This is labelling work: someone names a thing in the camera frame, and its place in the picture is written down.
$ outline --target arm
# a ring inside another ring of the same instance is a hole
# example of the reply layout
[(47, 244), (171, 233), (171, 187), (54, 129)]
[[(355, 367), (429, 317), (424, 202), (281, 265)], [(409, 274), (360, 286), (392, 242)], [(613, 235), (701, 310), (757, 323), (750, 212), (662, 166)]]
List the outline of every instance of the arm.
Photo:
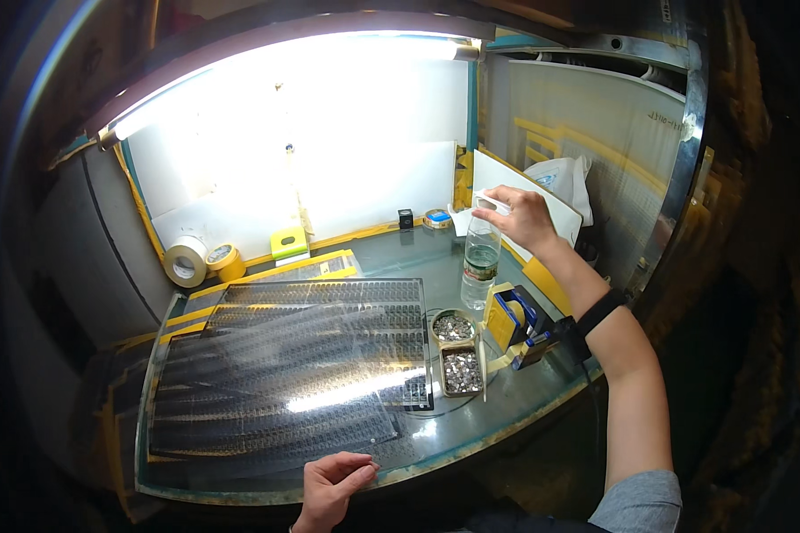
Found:
[[(503, 185), (487, 191), (509, 203), (509, 216), (478, 209), (545, 265), (572, 305), (575, 320), (604, 296), (608, 284), (557, 236), (541, 195)], [(670, 415), (658, 357), (640, 324), (619, 307), (587, 335), (587, 346), (608, 377), (608, 474), (605, 491), (647, 470), (672, 470)]]

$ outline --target hand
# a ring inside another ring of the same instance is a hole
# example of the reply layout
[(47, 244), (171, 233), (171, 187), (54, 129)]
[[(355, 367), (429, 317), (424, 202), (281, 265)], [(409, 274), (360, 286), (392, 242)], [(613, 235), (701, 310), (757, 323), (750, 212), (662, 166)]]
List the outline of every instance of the hand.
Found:
[(498, 185), (483, 193), (509, 204), (510, 214), (505, 217), (491, 209), (477, 208), (471, 213), (474, 217), (489, 221), (517, 245), (540, 259), (547, 250), (555, 247), (559, 238), (545, 199), (540, 194), (506, 185)]
[(380, 466), (365, 453), (341, 452), (305, 464), (305, 501), (293, 533), (331, 531), (346, 515), (350, 496), (376, 480)]

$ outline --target tape roll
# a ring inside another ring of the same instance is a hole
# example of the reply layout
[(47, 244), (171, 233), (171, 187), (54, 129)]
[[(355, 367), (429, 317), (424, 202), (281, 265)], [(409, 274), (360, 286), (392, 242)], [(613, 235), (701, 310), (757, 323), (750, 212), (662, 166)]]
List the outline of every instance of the tape roll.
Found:
[(204, 258), (207, 247), (192, 235), (182, 235), (175, 239), (163, 255), (163, 270), (169, 279), (184, 288), (193, 288), (204, 281), (207, 265)]
[(223, 244), (214, 248), (207, 254), (207, 268), (215, 270), (219, 279), (224, 282), (233, 282), (245, 274), (245, 263), (240, 252), (232, 244)]

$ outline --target gray sleeve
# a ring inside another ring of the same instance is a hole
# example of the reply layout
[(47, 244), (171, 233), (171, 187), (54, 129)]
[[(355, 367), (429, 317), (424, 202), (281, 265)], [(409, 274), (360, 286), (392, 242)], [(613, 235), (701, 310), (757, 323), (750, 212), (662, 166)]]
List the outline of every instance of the gray sleeve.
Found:
[(681, 510), (678, 477), (649, 470), (610, 487), (589, 523), (611, 533), (673, 533)]

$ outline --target workbench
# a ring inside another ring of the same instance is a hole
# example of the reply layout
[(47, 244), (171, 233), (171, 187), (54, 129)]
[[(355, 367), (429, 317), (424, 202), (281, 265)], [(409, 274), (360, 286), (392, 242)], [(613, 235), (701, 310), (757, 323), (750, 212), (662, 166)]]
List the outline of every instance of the workbench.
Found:
[[(429, 320), (440, 309), (465, 309), (460, 300), (464, 246), (464, 238), (456, 238), (453, 228), (416, 226), (405, 232), (391, 231), (313, 250), (312, 255), (351, 249), (367, 278), (421, 278)], [(509, 250), (503, 249), (497, 282), (523, 285), (551, 318), (562, 318), (555, 305), (522, 273), (522, 266)], [(482, 320), (482, 311), (473, 314)], [(373, 459), (381, 465), (379, 480), (368, 490), (402, 483), (480, 452), (552, 413), (586, 387), (583, 371), (572, 365), (569, 354), (559, 346), (539, 363), (519, 371), (495, 362), (503, 352), (488, 332), (484, 333), (484, 349), (490, 363), (485, 402), (483, 395), (444, 397), (437, 347), (430, 343), (434, 410), (394, 413), (401, 429), (397, 437), (362, 450), (372, 453)], [(601, 370), (595, 357), (586, 364), (590, 376), (597, 378)], [(140, 417), (136, 479), (140, 492), (181, 501), (235, 506), (272, 506), (302, 500), (301, 469), (267, 479), (234, 480), (223, 486), (203, 485), (200, 479), (191, 479), (188, 474), (181, 487), (156, 485), (149, 478), (143, 454), (144, 433)]]

